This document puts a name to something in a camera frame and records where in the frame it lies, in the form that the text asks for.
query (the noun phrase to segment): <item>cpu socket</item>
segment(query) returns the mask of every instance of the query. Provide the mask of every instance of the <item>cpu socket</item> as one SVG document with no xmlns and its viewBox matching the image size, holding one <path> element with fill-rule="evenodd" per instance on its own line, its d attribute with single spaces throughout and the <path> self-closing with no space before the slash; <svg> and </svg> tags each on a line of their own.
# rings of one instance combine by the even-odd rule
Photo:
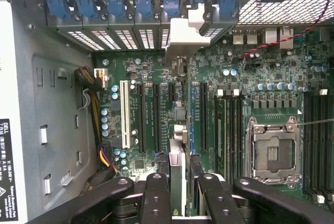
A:
<svg viewBox="0 0 334 224">
<path fill-rule="evenodd" d="M 252 117 L 246 132 L 249 175 L 265 184 L 295 188 L 300 179 L 300 131 L 296 117 L 290 117 L 286 124 L 258 124 Z"/>
</svg>

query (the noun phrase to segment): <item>gray metal panel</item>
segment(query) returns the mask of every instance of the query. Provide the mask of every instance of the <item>gray metal panel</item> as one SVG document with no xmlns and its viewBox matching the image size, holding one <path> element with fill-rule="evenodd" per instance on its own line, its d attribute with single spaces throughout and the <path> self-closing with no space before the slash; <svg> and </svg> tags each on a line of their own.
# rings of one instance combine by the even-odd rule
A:
<svg viewBox="0 0 334 224">
<path fill-rule="evenodd" d="M 86 109 L 77 110 L 71 75 L 67 80 L 57 79 L 60 67 L 66 69 L 65 76 L 79 66 L 92 67 L 89 52 L 66 47 L 64 38 L 46 27 L 43 10 L 33 0 L 25 2 L 27 6 L 15 0 L 12 7 L 28 219 L 32 219 L 78 196 L 85 180 L 96 171 L 97 161 L 90 114 Z M 37 67 L 46 69 L 43 87 L 38 86 Z M 55 87 L 50 86 L 50 69 L 55 70 Z M 77 129 L 75 115 L 79 116 Z M 40 126 L 45 124 L 48 143 L 41 146 Z M 83 164 L 76 166 L 78 151 Z M 61 187 L 68 171 L 74 178 Z M 49 173 L 51 194 L 44 196 L 43 179 Z"/>
</svg>

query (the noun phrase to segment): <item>white pci slot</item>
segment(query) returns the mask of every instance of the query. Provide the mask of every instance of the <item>white pci slot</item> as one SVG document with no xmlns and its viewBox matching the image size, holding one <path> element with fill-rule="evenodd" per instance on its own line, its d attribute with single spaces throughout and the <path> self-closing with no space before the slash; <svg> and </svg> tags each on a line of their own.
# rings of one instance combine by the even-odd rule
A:
<svg viewBox="0 0 334 224">
<path fill-rule="evenodd" d="M 120 81 L 121 91 L 121 124 L 122 124 L 122 148 L 130 148 L 130 100 L 129 81 Z"/>
</svg>

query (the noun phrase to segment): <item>motherboard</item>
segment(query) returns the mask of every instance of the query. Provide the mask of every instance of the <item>motherboard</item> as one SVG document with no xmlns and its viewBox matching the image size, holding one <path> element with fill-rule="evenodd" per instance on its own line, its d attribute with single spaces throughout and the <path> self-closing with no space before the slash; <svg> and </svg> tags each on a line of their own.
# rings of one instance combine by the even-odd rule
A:
<svg viewBox="0 0 334 224">
<path fill-rule="evenodd" d="M 95 55 L 94 72 L 106 77 L 101 146 L 122 176 L 138 181 L 155 172 L 157 157 L 177 141 L 187 162 L 196 156 L 228 183 L 248 176 L 326 208 L 323 195 L 334 194 L 334 44 L 298 37 L 288 51 L 244 55 L 249 43 L 224 36 L 197 52 L 183 77 L 165 65 L 164 52 Z"/>
</svg>

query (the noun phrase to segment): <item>black label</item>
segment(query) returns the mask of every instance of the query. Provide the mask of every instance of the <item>black label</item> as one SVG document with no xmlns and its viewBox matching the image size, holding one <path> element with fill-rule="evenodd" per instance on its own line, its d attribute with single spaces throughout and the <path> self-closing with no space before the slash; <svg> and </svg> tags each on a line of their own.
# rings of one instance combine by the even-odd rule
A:
<svg viewBox="0 0 334 224">
<path fill-rule="evenodd" d="M 18 220 L 9 119 L 0 119 L 0 222 Z"/>
</svg>

